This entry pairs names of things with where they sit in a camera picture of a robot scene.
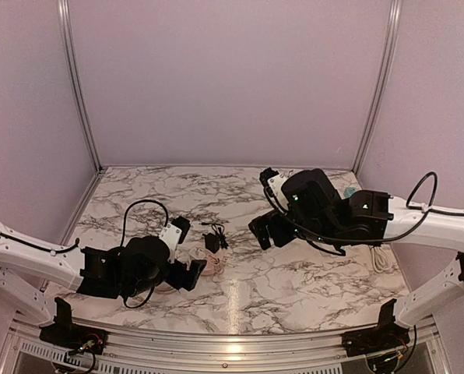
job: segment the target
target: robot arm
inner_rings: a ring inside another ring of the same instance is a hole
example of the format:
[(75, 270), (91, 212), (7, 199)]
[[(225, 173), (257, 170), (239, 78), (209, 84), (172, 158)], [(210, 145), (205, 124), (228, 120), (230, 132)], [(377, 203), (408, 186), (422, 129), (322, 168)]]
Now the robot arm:
[(260, 181), (274, 210), (249, 226), (263, 249), (270, 247), (270, 239), (282, 246), (302, 238), (336, 249), (396, 242), (458, 253), (426, 284), (384, 304), (376, 327), (345, 333), (343, 346), (349, 356), (393, 348), (400, 339), (409, 342), (408, 331), (419, 320), (464, 295), (464, 210), (407, 206), (404, 199), (375, 191), (358, 191), (341, 199), (320, 169), (290, 178), (266, 169)]
[[(125, 301), (164, 281), (173, 288), (190, 291), (206, 261), (194, 260), (188, 269), (175, 259), (176, 248), (189, 228), (190, 222), (179, 217), (158, 237), (132, 238), (126, 246), (105, 251), (80, 248), (78, 239), (68, 248), (51, 244), (0, 222), (0, 298), (16, 307), (17, 319), (41, 327), (42, 340), (58, 345), (85, 343), (77, 335), (91, 335), (92, 329), (72, 324), (69, 304), (47, 298), (15, 272), (54, 281), (80, 294), (121, 296)], [(97, 336), (102, 333), (95, 330)]]

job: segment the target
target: marble tabletop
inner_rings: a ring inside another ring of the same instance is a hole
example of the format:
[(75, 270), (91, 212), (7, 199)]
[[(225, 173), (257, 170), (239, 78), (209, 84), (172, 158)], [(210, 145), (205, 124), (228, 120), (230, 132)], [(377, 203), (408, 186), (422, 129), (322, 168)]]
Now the marble tabletop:
[[(408, 292), (389, 247), (393, 267), (375, 273), (366, 245), (346, 257), (321, 253), (301, 240), (262, 251), (249, 222), (270, 210), (258, 181), (262, 168), (139, 167), (109, 168), (86, 207), (72, 239), (109, 249), (120, 242), (126, 207), (137, 199), (158, 199), (172, 217), (187, 217), (192, 228), (179, 246), (179, 259), (203, 248), (200, 222), (219, 221), (230, 245), (224, 271), (201, 277), (193, 291), (154, 293), (141, 309), (122, 300), (77, 295), (49, 284), (48, 295), (62, 296), (73, 315), (115, 325), (193, 333), (298, 333), (375, 323), (381, 304)], [(281, 169), (284, 173), (292, 170)], [(357, 187), (353, 173), (327, 171), (341, 194)], [(136, 206), (127, 238), (159, 233), (163, 213)]]

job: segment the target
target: teal object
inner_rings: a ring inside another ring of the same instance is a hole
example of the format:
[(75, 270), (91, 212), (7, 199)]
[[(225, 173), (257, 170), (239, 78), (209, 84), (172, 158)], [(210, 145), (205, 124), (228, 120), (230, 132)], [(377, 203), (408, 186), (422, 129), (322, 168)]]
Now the teal object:
[(344, 198), (345, 199), (348, 199), (350, 196), (352, 196), (356, 191), (358, 191), (358, 189), (356, 189), (355, 187), (346, 187), (346, 189), (344, 190)]

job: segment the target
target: white marble surface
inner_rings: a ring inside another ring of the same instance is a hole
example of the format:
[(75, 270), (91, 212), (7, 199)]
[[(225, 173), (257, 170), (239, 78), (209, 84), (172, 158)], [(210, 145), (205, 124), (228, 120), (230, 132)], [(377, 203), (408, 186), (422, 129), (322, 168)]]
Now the white marble surface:
[[(104, 323), (195, 333), (293, 333), (359, 326), (377, 321), (380, 305), (408, 291), (394, 267), (376, 274), (367, 246), (348, 248), (346, 257), (320, 253), (300, 240), (262, 251), (248, 223), (269, 210), (258, 181), (262, 168), (110, 168), (76, 227), (81, 245), (118, 245), (125, 208), (137, 199), (163, 202), (172, 217), (193, 223), (178, 257), (203, 247), (201, 221), (220, 221), (230, 248), (221, 275), (201, 277), (193, 291), (155, 293), (141, 309), (118, 300), (76, 295), (51, 284), (49, 295), (71, 303), (73, 315)], [(335, 187), (358, 187), (352, 173), (328, 171)], [(158, 233), (163, 214), (137, 206), (127, 239)]]

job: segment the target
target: white wall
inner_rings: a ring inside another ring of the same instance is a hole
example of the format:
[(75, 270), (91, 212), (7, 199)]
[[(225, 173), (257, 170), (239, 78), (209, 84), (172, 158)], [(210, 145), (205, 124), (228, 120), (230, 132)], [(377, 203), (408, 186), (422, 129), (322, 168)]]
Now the white wall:
[[(57, 241), (93, 177), (56, 2), (0, 2), (0, 220)], [(0, 350), (13, 310), (0, 301)]]
[[(392, 74), (359, 179), (366, 188), (407, 197), (429, 170), (439, 174), (436, 203), (464, 207), (464, 0), (405, 1)], [(413, 287), (455, 257), (405, 245), (395, 253)], [(464, 374), (464, 298), (435, 318), (452, 372)]]
[(351, 168), (382, 0), (71, 0), (104, 164)]

